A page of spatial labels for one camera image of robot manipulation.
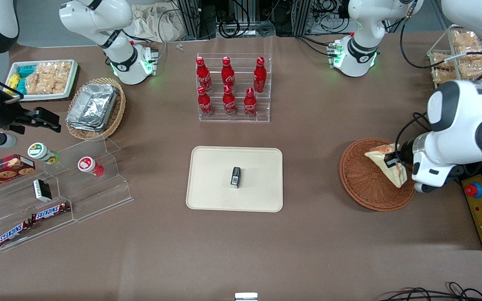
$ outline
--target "brown table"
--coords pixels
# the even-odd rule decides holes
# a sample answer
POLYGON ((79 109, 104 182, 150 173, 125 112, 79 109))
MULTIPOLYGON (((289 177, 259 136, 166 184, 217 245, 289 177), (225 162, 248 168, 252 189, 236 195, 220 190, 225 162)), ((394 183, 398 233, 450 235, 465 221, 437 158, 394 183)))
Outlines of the brown table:
MULTIPOLYGON (((439 33, 407 35, 426 63, 439 33)), ((461 187, 417 194, 404 209, 367 210, 352 200, 338 161, 356 139, 394 139, 433 91, 428 70, 402 59, 388 35, 369 73, 348 78, 294 38, 251 38, 169 47, 157 76, 124 86, 128 106, 113 141, 135 200, 23 246, 0 252, 1 300, 375 300, 406 286, 444 289, 457 281, 482 291, 482 251, 461 187), (196 53, 272 53, 270 124, 201 124, 196 53), (276 147, 284 158, 279 213, 190 210, 191 150, 198 145, 276 147)), ((99 47, 17 47, 11 61, 75 59, 78 85, 113 77, 99 47)), ((65 118, 68 102, 43 103, 65 118)), ((37 140, 62 149, 78 139, 27 128, 15 149, 37 140)), ((412 126, 403 136, 415 137, 412 126)))

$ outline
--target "red bottle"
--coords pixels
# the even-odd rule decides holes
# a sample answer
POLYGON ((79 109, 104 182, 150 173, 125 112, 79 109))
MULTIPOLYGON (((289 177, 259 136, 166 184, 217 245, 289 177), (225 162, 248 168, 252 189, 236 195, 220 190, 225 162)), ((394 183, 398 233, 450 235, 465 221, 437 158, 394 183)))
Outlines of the red bottle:
POLYGON ((234 91, 236 87, 236 77, 230 65, 230 58, 227 56, 222 58, 222 71, 220 74, 222 75, 222 83, 224 86, 230 86, 232 91, 234 91))
POLYGON ((212 88, 211 74, 209 74, 209 69, 207 69, 204 59, 201 56, 197 57, 197 76, 200 85, 209 92, 212 88))
POLYGON ((211 105, 211 99, 209 99, 209 95, 207 95, 206 89, 202 86, 198 87, 198 105, 200 107, 200 111, 202 112, 202 116, 213 116, 215 111, 213 110, 213 107, 211 105))
POLYGON ((233 117, 237 114, 236 98, 232 94, 231 86, 224 86, 224 95, 222 96, 222 102, 224 102, 224 110, 226 110, 226 116, 233 117))
POLYGON ((256 117, 256 97, 252 88, 246 90, 245 115, 247 117, 256 117))
POLYGON ((261 56, 256 59, 256 69, 254 69, 254 90, 258 93, 262 93, 265 89, 267 71, 265 70, 264 64, 264 57, 261 56))

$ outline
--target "snickers bar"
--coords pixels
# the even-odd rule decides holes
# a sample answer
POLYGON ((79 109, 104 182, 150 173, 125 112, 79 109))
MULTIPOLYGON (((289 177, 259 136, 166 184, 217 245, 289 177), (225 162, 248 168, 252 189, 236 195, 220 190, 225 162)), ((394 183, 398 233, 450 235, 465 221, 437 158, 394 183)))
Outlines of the snickers bar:
POLYGON ((23 221, 10 229, 9 231, 6 231, 4 234, 0 236, 0 247, 10 241, 14 236, 24 232, 25 230, 29 229, 30 227, 33 226, 33 223, 31 222, 30 219, 27 219, 27 221, 23 221))
POLYGON ((42 210, 38 213, 33 213, 31 217, 31 221, 33 223, 36 223, 39 219, 47 219, 48 217, 53 217, 54 215, 57 215, 61 212, 67 212, 70 210, 72 210, 72 208, 70 208, 70 203, 64 202, 64 203, 58 204, 55 207, 42 210))

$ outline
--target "jar lid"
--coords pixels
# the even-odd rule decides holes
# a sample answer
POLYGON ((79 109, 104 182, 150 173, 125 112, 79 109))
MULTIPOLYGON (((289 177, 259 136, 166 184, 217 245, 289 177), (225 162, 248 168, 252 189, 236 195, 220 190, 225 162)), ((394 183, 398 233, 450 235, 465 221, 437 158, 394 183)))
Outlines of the jar lid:
POLYGON ((79 168, 79 170, 81 170, 84 173, 88 173, 92 171, 95 166, 96 166, 96 162, 91 157, 83 157, 77 163, 77 168, 79 168))
POLYGON ((27 154, 33 159, 39 159, 44 157, 48 153, 48 148, 44 143, 36 142, 29 146, 27 154))

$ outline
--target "wicker basket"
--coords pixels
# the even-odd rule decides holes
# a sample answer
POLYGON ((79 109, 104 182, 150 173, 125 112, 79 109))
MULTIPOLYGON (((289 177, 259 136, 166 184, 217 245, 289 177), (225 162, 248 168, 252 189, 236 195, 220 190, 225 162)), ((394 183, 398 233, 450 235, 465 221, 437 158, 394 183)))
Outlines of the wicker basket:
MULTIPOLYGON (((89 84, 110 84, 117 89, 117 95, 115 99, 115 104, 113 105, 113 110, 111 111, 111 116, 109 116, 109 122, 107 123, 107 127, 103 132, 93 132, 93 131, 85 131, 85 130, 78 130, 77 128, 72 128, 67 122, 67 128, 69 132, 72 134, 73 137, 80 138, 80 139, 91 139, 97 137, 99 135, 104 135, 105 137, 111 136, 116 128, 118 128, 120 121, 122 121, 122 115, 124 114, 124 109, 126 109, 126 96, 124 95, 124 91, 118 82, 112 80, 111 78, 98 78, 88 82, 89 84)), ((72 102, 68 108, 68 112, 72 109, 75 99, 79 95, 79 92, 83 90, 84 85, 79 88, 77 92, 75 92, 72 102)))
POLYGON ((401 186, 395 185, 380 168, 364 156, 371 148, 390 144, 390 141, 367 138, 353 142, 340 160, 340 179, 350 196, 359 204, 376 211, 398 210, 409 204, 415 194, 412 175, 401 186))

